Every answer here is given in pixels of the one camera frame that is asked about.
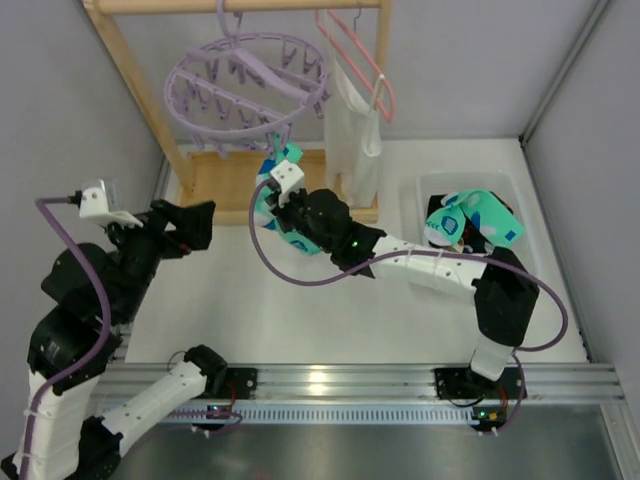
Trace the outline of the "mint green patterned sock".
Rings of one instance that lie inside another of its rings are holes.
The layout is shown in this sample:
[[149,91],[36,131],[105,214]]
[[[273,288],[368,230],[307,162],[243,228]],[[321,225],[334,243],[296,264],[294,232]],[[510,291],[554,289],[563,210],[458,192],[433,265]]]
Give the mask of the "mint green patterned sock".
[[524,234],[513,209],[492,191],[468,189],[429,199],[423,235],[430,246],[490,253],[511,247]]

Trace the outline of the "purple round clip hanger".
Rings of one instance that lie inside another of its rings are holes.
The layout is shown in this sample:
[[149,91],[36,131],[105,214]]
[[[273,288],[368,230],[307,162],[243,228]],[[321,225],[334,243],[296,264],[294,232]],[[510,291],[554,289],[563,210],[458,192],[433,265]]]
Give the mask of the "purple round clip hanger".
[[329,98],[325,57],[313,44],[277,32],[245,32],[243,15],[216,10],[221,37],[189,47],[164,84],[167,110],[199,147],[272,156],[307,113]]

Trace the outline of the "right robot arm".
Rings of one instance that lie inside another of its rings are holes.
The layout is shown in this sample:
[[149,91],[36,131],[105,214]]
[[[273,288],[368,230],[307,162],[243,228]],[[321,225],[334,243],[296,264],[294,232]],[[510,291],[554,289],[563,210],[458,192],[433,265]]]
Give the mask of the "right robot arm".
[[524,341],[540,293],[511,250],[462,255],[422,248],[353,220],[328,189],[274,191],[266,203],[284,231],[301,234],[343,272],[404,281],[471,302],[480,336],[469,375],[492,383],[500,379]]

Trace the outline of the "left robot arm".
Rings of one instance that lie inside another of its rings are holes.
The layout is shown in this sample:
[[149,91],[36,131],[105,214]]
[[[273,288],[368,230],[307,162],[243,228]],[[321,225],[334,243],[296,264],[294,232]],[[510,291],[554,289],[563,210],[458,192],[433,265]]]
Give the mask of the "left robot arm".
[[133,321],[161,261],[207,249],[215,204],[179,207],[156,200],[124,224],[108,220],[105,251],[77,243],[56,219],[65,243],[42,290],[55,307],[30,340],[30,397],[17,451],[2,460],[11,479],[105,479],[130,448],[176,407],[223,385],[226,361],[211,348],[188,349],[169,373],[125,406],[87,412],[92,393]]

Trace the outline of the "white cloth on hanger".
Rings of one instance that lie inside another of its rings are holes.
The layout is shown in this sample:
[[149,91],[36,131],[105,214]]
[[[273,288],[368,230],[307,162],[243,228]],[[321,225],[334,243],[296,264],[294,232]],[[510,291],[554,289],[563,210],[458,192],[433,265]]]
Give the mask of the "white cloth on hanger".
[[330,63],[324,108],[325,182],[352,208],[368,208],[378,189],[382,140],[379,113],[362,97],[338,60]]

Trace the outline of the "pink clothes hanger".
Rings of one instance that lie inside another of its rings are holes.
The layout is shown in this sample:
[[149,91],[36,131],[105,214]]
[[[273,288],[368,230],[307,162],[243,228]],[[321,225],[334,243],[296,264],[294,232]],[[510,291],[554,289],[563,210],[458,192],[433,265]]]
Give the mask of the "pink clothes hanger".
[[375,48],[371,53],[356,32],[357,18],[351,24],[343,20],[336,10],[324,9],[314,12],[316,26],[325,37],[331,52],[335,53],[371,95],[373,107],[387,124],[396,115],[395,92],[386,75],[389,36],[391,30],[391,1],[379,1],[375,32]]

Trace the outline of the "white plastic laundry basket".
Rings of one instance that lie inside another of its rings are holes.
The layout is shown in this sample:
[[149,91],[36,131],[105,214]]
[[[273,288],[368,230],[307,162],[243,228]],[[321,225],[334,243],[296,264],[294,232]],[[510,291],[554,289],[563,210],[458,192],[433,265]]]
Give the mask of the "white plastic laundry basket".
[[523,215],[516,190],[510,177],[501,171],[431,171],[416,175],[413,179],[400,182],[399,201],[401,231],[405,238],[428,246],[424,237],[424,227],[432,210],[441,206],[436,200],[448,194],[466,190],[487,190],[494,194],[510,209],[512,216],[525,228],[509,249],[518,257],[523,266],[531,273],[536,272],[531,251],[529,221]]

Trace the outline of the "aluminium corner profile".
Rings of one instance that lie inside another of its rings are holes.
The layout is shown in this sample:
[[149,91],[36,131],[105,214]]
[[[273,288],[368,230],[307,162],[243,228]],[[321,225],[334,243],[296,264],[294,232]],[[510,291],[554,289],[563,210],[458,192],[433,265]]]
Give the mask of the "aluminium corner profile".
[[545,87],[540,101],[529,116],[518,137],[522,150],[527,149],[528,144],[538,130],[542,120],[552,107],[572,71],[581,59],[582,54],[587,49],[592,37],[596,34],[600,24],[614,4],[615,2],[613,0],[597,0],[592,2],[585,19],[571,40],[559,66]]

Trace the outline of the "aluminium mounting rail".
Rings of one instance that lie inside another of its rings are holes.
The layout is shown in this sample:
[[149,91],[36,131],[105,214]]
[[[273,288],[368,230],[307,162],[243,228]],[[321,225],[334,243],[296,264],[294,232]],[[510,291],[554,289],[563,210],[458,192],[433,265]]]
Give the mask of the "aluminium mounting rail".
[[[237,399],[292,402],[429,402],[437,401],[438,364],[252,366],[238,367],[228,383]],[[625,394],[611,365],[593,363],[525,363],[527,399],[541,404],[621,403]],[[164,377],[163,364],[116,363],[94,390],[99,400],[122,401]]]

